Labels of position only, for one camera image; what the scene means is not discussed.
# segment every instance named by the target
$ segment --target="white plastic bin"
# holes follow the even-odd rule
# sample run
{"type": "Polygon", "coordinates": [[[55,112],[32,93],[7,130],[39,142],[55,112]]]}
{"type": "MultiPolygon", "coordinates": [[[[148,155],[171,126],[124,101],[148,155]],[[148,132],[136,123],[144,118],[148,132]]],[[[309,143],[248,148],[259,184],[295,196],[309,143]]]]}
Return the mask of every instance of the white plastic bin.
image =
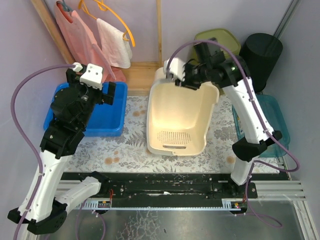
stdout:
{"type": "Polygon", "coordinates": [[[175,86],[163,71],[163,68],[156,71],[149,95],[148,150],[166,156],[198,155],[207,144],[219,90],[211,82],[202,84],[198,90],[175,86]]]}

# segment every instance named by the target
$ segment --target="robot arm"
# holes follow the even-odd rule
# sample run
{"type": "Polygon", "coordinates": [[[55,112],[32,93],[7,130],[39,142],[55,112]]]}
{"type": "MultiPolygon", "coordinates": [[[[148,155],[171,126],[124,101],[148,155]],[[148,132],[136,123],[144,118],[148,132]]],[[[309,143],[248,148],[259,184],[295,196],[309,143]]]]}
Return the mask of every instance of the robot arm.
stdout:
{"type": "MultiPolygon", "coordinates": [[[[72,209],[87,198],[109,190],[108,179],[93,172],[76,187],[55,198],[62,174],[84,137],[95,105],[112,105],[116,90],[116,84],[110,82],[107,94],[103,93],[102,67],[80,63],[74,65],[75,68],[66,72],[69,87],[59,90],[54,96],[50,106],[53,119],[40,144],[42,180],[23,221],[28,224],[28,231],[35,235],[56,232],[72,209]]],[[[26,211],[38,176],[39,167],[23,203],[8,214],[13,222],[18,223],[26,211]]]]}
{"type": "MultiPolygon", "coordinates": [[[[253,163],[252,159],[263,153],[269,145],[274,142],[265,133],[255,109],[251,103],[248,90],[245,86],[242,75],[233,62],[226,60],[224,53],[219,47],[207,43],[199,43],[194,46],[197,53],[199,64],[193,65],[189,62],[183,62],[179,58],[174,58],[170,64],[167,78],[172,78],[176,86],[197,90],[202,83],[212,82],[223,89],[225,94],[231,100],[241,122],[245,137],[232,145],[232,150],[236,155],[234,169],[231,173],[231,179],[237,185],[243,185],[253,163]]],[[[237,57],[247,76],[250,76],[248,67],[241,57],[237,57]]],[[[252,80],[247,77],[250,91],[254,92],[252,80]]],[[[261,106],[256,98],[257,109],[260,112],[263,121],[270,133],[279,140],[282,138],[280,131],[274,131],[268,123],[261,106]]]]}

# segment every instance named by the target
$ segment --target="white towel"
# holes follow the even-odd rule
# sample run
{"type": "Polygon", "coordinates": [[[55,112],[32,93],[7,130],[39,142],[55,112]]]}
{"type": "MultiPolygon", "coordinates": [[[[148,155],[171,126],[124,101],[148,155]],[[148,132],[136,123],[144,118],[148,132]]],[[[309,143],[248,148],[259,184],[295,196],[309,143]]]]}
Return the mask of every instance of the white towel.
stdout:
{"type": "Polygon", "coordinates": [[[101,39],[101,50],[111,66],[130,68],[132,51],[128,41],[123,40],[123,32],[98,18],[96,20],[101,39]]]}

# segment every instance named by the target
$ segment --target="ventilation holes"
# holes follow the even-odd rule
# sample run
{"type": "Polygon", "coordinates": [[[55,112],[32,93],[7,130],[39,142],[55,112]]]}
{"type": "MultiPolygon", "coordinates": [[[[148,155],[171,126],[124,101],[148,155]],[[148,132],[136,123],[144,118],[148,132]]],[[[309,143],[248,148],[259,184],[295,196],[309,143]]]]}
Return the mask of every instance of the ventilation holes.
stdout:
{"type": "Polygon", "coordinates": [[[160,131],[157,139],[163,144],[186,145],[191,141],[190,134],[186,132],[160,131]]]}

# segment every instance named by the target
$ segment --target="patterned mat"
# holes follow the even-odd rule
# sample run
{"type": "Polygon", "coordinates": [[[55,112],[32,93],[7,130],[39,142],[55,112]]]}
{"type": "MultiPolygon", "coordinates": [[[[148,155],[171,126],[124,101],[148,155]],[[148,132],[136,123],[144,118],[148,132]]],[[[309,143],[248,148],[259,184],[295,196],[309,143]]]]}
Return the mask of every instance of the patterned mat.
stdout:
{"type": "MultiPolygon", "coordinates": [[[[162,156],[147,149],[147,96],[129,96],[123,133],[119,137],[85,137],[68,163],[66,172],[140,172],[140,173],[231,173],[235,155],[232,144],[237,133],[232,103],[222,95],[214,107],[207,133],[207,145],[197,156],[162,156]]],[[[262,158],[277,165],[276,158],[262,158]]],[[[278,171],[257,164],[254,173],[278,171]]]]}

